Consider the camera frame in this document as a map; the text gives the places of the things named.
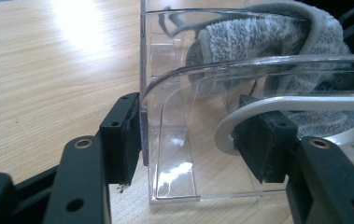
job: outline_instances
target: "wooden table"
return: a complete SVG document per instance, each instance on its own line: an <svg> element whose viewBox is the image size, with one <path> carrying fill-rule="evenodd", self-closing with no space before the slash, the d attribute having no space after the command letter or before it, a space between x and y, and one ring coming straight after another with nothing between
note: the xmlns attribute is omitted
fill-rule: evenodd
<svg viewBox="0 0 354 224"><path fill-rule="evenodd" d="M15 183L58 164L71 139L95 134L138 91L139 2L0 3L0 172ZM291 223L284 194L149 206L148 170L110 186L114 223Z"/></svg>

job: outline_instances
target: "white plastic tube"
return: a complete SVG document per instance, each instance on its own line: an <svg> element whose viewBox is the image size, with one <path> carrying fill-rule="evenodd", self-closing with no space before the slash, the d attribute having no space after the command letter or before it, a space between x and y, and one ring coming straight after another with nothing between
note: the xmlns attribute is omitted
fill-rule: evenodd
<svg viewBox="0 0 354 224"><path fill-rule="evenodd" d="M236 125L261 113L289 110L289 111L329 111L329 110L354 110L354 95L351 96L278 96L263 99L245 105L224 118L214 133L217 148L230 155L238 155L234 149L234 142L230 133ZM354 128L339 133L326 139L334 142L339 147L354 144Z"/></svg>

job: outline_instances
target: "clear plastic container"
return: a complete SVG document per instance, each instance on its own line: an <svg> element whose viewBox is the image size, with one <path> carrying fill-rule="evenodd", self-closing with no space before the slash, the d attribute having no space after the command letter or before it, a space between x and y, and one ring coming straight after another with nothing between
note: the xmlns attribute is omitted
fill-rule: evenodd
<svg viewBox="0 0 354 224"><path fill-rule="evenodd" d="M194 59L190 50L197 41L197 31L186 29L174 35L171 33L176 26L172 22L165 21L166 29L162 25L162 20L170 15L177 15L178 20L188 24L236 13L246 18L266 16L239 9L220 9L239 8L245 3L215 1L204 6L185 1L182 6L179 1L142 1L140 113L142 149L149 167L152 203L284 191L286 182L261 183L238 153L228 153L215 143L214 132L225 118L241 107L242 95L258 101L288 96L354 97L354 55L296 55L190 63ZM315 85L307 89L293 88L290 84L296 80L310 80ZM326 128L337 119L354 120L354 111L338 110L327 116L336 120L320 119L319 127ZM297 125L307 130L304 128L307 124L298 122ZM354 163L354 144L343 150Z"/></svg>

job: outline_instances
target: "metal screw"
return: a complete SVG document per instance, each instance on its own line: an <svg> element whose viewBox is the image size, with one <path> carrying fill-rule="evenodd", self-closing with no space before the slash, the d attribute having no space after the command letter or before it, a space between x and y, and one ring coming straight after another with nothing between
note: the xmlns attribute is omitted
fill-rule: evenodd
<svg viewBox="0 0 354 224"><path fill-rule="evenodd" d="M75 144L74 147L77 149L83 149L86 147L90 147L92 145L92 140L88 138L80 139Z"/></svg>
<svg viewBox="0 0 354 224"><path fill-rule="evenodd" d="M331 145L329 145L329 143L327 143L327 142L325 142L324 140L319 139L319 138L310 139L309 143L310 143L311 145L313 145L314 147L319 147L319 148L322 148L322 149L329 149L329 148L331 148Z"/></svg>

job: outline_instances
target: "black metal bracket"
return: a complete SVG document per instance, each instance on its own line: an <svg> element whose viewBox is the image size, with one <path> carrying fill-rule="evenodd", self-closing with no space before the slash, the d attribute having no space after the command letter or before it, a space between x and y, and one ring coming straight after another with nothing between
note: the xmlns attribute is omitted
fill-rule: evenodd
<svg viewBox="0 0 354 224"><path fill-rule="evenodd" d="M242 95L240 105L254 99ZM335 144L296 138L298 127L279 111L236 126L234 144L260 182L282 183L295 223L354 223L354 165Z"/></svg>
<svg viewBox="0 0 354 224"><path fill-rule="evenodd" d="M139 94L130 93L96 136L66 144L59 166L16 186L0 173L0 223L110 223L108 184L131 184L140 150Z"/></svg>

